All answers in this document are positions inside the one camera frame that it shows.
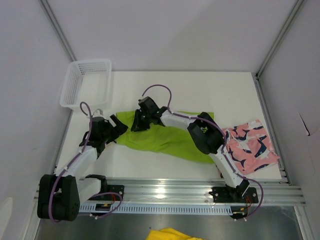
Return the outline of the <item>lime green shorts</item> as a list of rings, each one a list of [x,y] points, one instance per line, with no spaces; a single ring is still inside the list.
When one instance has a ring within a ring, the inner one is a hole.
[[[162,153],[187,161],[213,164],[210,156],[198,150],[188,131],[170,126],[151,124],[145,131],[131,131],[135,112],[117,112],[116,117],[129,128],[116,142],[130,149]]]

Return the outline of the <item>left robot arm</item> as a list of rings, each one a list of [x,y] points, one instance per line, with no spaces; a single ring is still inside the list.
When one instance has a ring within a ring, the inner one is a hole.
[[[121,203],[123,191],[113,191],[103,175],[89,174],[87,169],[101,156],[106,146],[122,136],[128,127],[115,115],[90,116],[89,130],[83,135],[76,155],[53,174],[45,174],[39,182],[37,216],[55,223],[73,221],[80,207],[90,199]]]

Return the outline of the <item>pink shark print shorts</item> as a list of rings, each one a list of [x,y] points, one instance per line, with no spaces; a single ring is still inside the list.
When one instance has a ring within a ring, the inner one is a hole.
[[[224,128],[223,131],[227,139],[226,152],[245,177],[271,182],[282,178],[280,157],[260,120]]]

